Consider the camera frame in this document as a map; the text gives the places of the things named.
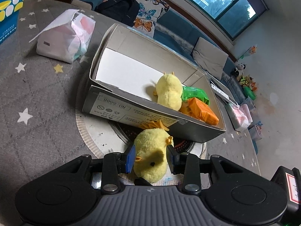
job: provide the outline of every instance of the window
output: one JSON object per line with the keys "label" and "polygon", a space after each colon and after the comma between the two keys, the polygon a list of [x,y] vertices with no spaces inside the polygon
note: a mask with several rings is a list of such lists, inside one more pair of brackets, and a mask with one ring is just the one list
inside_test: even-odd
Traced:
{"label": "window", "polygon": [[228,36],[234,40],[266,7],[262,0],[190,0],[204,11]]}

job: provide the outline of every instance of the yellow star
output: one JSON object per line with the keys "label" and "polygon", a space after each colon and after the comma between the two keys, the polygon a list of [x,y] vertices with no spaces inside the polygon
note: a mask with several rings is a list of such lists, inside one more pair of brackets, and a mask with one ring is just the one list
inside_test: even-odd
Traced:
{"label": "yellow star", "polygon": [[55,69],[55,73],[59,73],[59,72],[63,73],[62,67],[63,66],[60,64],[57,64],[56,66],[54,66],[53,68]]}

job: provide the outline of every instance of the tree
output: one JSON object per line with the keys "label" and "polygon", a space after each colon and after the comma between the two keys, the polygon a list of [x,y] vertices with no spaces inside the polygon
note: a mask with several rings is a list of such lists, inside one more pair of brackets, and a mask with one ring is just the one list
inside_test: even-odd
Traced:
{"label": "tree", "polygon": [[[207,13],[216,18],[232,0],[216,0],[205,7]],[[219,24],[232,36],[235,37],[249,22],[250,4],[247,0],[239,0],[219,20]]]}

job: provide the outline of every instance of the backpack strap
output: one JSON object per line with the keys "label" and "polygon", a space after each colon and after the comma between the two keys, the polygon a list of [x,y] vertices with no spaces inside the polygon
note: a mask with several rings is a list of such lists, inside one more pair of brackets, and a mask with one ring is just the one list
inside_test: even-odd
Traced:
{"label": "backpack strap", "polygon": [[139,3],[136,0],[132,0],[132,5],[121,22],[123,24],[133,27],[134,20],[136,19],[137,15],[138,15],[139,9],[140,9]]}
{"label": "backpack strap", "polygon": [[103,2],[97,6],[98,12],[107,9],[108,7],[114,6],[116,3],[120,2],[122,0],[107,0],[106,2]]}

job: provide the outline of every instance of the yellow plush fur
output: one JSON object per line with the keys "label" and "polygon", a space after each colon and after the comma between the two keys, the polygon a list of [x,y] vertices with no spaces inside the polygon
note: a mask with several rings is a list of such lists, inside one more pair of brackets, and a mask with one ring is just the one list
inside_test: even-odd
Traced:
{"label": "yellow plush fur", "polygon": [[166,146],[173,145],[173,138],[163,129],[146,129],[134,141],[136,159],[134,172],[150,183],[162,179],[167,169]]}
{"label": "yellow plush fur", "polygon": [[158,104],[178,111],[182,105],[183,88],[180,80],[172,74],[165,74],[160,77],[157,85],[155,95],[158,95]]}

